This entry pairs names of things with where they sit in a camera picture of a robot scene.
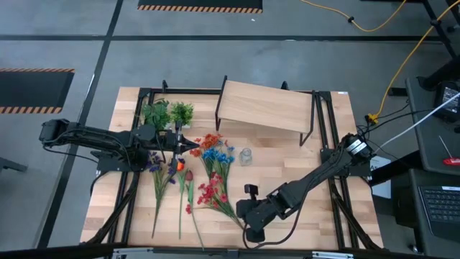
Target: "clear glass jar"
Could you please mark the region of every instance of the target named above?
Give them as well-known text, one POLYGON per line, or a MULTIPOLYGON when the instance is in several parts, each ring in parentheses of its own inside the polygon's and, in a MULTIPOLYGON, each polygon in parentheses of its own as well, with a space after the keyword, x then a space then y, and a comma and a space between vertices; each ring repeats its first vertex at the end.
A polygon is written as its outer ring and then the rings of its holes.
POLYGON ((239 163, 241 166, 252 164, 252 151, 249 148, 244 148, 239 154, 239 163))

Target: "yellow cable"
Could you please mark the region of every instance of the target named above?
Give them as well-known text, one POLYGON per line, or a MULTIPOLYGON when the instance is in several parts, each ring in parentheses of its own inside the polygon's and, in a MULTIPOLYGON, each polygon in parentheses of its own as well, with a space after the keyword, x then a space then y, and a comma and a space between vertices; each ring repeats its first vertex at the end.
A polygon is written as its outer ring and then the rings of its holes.
MULTIPOLYGON (((447 12, 449 12, 454 6, 456 6, 457 4, 460 4, 460 0, 456 1, 455 3, 453 3, 451 6, 449 6, 439 17, 438 19, 436 19, 438 22, 444 17, 444 15, 447 14, 447 12)), ((388 91, 390 90, 391 86, 393 85, 393 83, 395 82, 397 76, 401 73, 401 70, 403 69, 404 65, 408 62, 408 60, 410 59, 410 57, 413 55, 413 53, 418 49, 418 47, 420 47, 420 45, 422 44, 422 41, 424 41, 424 39, 426 38, 426 36, 428 36, 428 34, 430 34, 430 32, 433 30, 434 26, 431 26, 430 29, 428 29, 428 31, 426 31, 426 33, 424 34, 424 36, 420 39, 420 41, 417 43, 417 45, 414 47, 414 49, 410 52, 410 54, 408 55, 408 57, 404 60, 404 62, 401 64, 400 68, 397 70, 395 76, 393 76, 392 80, 390 81, 390 84, 388 85, 387 87, 387 90, 385 91, 385 95, 383 96, 383 99, 382 99, 382 103, 380 104, 380 109, 379 111, 376 113, 376 114, 368 114, 369 116, 369 121, 370 122, 374 122, 375 124, 378 123, 377 121, 377 118, 379 117, 379 115, 382 113, 382 110, 383 110, 383 104, 385 103, 385 99, 387 98, 387 95, 388 95, 388 91)))
MULTIPOLYGON (((327 6, 322 6, 322 5, 319 5, 319 4, 314 4, 314 3, 310 2, 310 1, 307 1, 307 0, 301 0, 301 1, 304 2, 304 3, 306 3, 306 4, 310 4, 310 5, 312 5, 312 6, 316 6, 316 7, 318 7, 318 8, 322 8, 322 9, 326 9, 326 10, 329 10, 329 11, 333 11, 333 12, 339 13, 339 14, 345 16, 347 19, 350 19, 350 16, 348 16, 347 14, 345 14, 344 12, 342 12, 342 11, 340 11, 340 10, 338 10, 338 9, 334 9, 334 8, 327 7, 327 6)), ((376 27, 376 28, 374 28, 374 29, 363 29, 363 28, 362 28, 361 26, 359 26, 355 21, 351 21, 351 22, 356 26, 356 28, 360 29, 360 30, 363 31, 363 32, 375 32, 375 31, 377 31, 377 30, 383 28, 385 25, 387 25, 387 23, 388 23, 391 19, 393 19, 393 17, 401 10, 401 8, 404 6, 404 4, 405 4, 406 1, 407 1, 407 0, 404 0, 404 1, 400 4, 400 6, 396 9, 396 11, 395 11, 395 12, 394 12, 384 23, 382 23, 380 26, 378 26, 378 27, 376 27)))

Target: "wooden table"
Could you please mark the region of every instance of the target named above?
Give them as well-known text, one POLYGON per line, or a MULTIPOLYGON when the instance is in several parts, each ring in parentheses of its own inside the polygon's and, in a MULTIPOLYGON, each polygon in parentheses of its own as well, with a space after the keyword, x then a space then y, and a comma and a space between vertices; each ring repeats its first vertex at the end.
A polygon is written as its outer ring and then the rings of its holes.
MULTIPOLYGON (((131 129, 138 93, 139 88, 120 88, 110 130, 131 129)), ((342 137, 348 132, 356 132, 349 96, 341 92, 332 92, 331 95, 339 136, 342 137)), ((207 133, 214 133, 214 111, 219 95, 155 94, 155 98, 194 104, 195 112, 191 128, 183 130, 183 134, 188 139, 194 140, 207 133)), ((322 143, 317 121, 315 119, 313 134, 302 147, 299 147, 298 133, 294 131, 244 122, 222 121, 219 132, 224 136, 224 139, 228 140, 230 145, 235 146, 235 154, 239 154, 244 147, 250 147, 253 154, 251 166, 241 167, 238 161, 231 166, 229 200, 233 206, 238 200, 249 198, 243 189, 246 183, 258 185, 259 197, 262 198, 282 183, 302 178, 309 171, 320 165, 319 150, 322 147, 322 143)), ((326 120, 326 127, 329 129, 328 120, 326 120)), ((329 145, 333 146, 329 130, 328 139, 329 145)), ((204 167, 199 159, 193 158, 188 153, 184 154, 184 158, 186 159, 186 166, 194 172, 195 185, 207 182, 204 167)), ((94 186, 81 241, 86 241, 93 237, 112 213, 120 175, 120 172, 107 173, 94 186)), ((360 178, 350 177, 347 181, 354 216, 373 241, 382 246, 371 189, 360 178)), ((149 172, 141 173, 129 234, 129 245, 200 247, 190 215, 183 214, 182 239, 178 239, 178 189, 178 185, 168 187, 160 210, 155 237, 152 239, 155 190, 152 175, 149 172)), ((200 192, 195 190, 195 197, 198 197, 198 195, 200 195, 200 192)), ((329 196, 326 182, 308 193, 304 206, 305 208, 302 210, 299 224, 293 236, 282 245, 267 246, 263 249, 335 250, 338 248, 331 209, 331 197, 329 196)), ((195 217, 205 247, 244 248, 242 230, 229 218, 207 209, 197 209, 195 217)), ((286 236, 293 225, 294 218, 289 217, 284 221, 277 218, 267 225, 265 227, 267 241, 278 241, 286 236)), ((341 222, 346 235, 346 244, 350 246, 349 231, 343 216, 341 222)), ((116 241, 121 239, 123 223, 124 215, 120 217, 116 241)))

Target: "wooden board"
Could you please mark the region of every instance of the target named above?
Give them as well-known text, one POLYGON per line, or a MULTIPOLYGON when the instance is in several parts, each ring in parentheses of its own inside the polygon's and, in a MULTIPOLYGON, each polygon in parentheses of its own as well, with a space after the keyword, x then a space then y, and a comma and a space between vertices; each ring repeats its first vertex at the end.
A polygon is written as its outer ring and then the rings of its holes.
MULTIPOLYGON (((110 130, 130 130, 132 116, 137 99, 138 88, 121 88, 115 105, 110 130)), ((341 136, 355 132, 354 118, 347 94, 333 92, 333 106, 337 127, 341 136)), ((184 129, 184 135, 191 140, 214 133, 214 109, 219 96, 196 94, 156 94, 155 98, 165 98, 168 101, 183 101, 195 106, 195 113, 190 129, 184 129)), ((302 178, 309 171, 320 165, 319 150, 321 136, 318 123, 310 139, 299 147, 297 132, 264 127, 244 122, 222 121, 220 133, 229 144, 236 148, 238 154, 242 148, 250 147, 253 154, 253 164, 241 167, 238 160, 231 166, 229 176, 229 200, 235 206, 240 199, 248 199, 243 186, 252 183, 259 186, 259 197, 262 198, 274 188, 286 181, 302 178)), ((330 132, 329 142, 332 145, 330 132)), ((207 181, 204 167, 200 160, 184 154, 186 165, 195 174, 195 185, 207 181)), ((116 192, 119 185, 120 172, 108 173, 94 186, 88 214, 86 216, 81 241, 93 237, 99 227, 107 220, 114 208, 116 192)), ((380 230, 377 223, 372 194, 368 185, 360 178, 349 178, 349 192, 354 215, 364 230, 378 244, 382 245, 380 230)), ((200 193, 195 190, 195 197, 200 193)), ((299 219, 293 236, 282 245, 267 246, 264 249, 337 249, 334 221, 331 209, 331 199, 328 186, 325 183, 314 188, 309 194, 305 208, 299 219)), ((190 215, 183 214, 182 239, 178 239, 179 186, 170 185, 160 210, 155 237, 151 238, 155 214, 155 190, 152 175, 148 172, 141 174, 139 190, 129 234, 129 245, 169 246, 169 247, 200 247, 195 227, 190 215)), ((197 209, 195 217, 198 223, 204 245, 206 247, 239 247, 242 243, 242 231, 229 218, 218 212, 207 209, 197 209)), ((275 219, 266 228, 267 241, 278 241, 290 231, 295 216, 282 221, 275 219)), ((121 240, 124 214, 118 226, 116 240, 121 240)), ((350 246, 346 220, 342 217, 346 244, 350 246)))
POLYGON ((306 133, 310 131, 311 95, 227 81, 218 117, 306 133))

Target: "hazard stripe tape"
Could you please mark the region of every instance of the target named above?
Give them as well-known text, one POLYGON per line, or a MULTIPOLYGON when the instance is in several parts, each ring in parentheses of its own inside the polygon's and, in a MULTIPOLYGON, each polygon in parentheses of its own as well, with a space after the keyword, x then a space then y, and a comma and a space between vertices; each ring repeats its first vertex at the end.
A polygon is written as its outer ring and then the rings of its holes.
POLYGON ((225 13, 244 13, 261 14, 260 8, 239 8, 239 7, 204 7, 204 6, 160 6, 160 5, 140 5, 137 7, 142 11, 173 11, 173 12, 225 12, 225 13))
POLYGON ((70 72, 74 73, 73 68, 0 68, 0 72, 70 72))
POLYGON ((62 107, 0 107, 0 114, 58 114, 62 107))

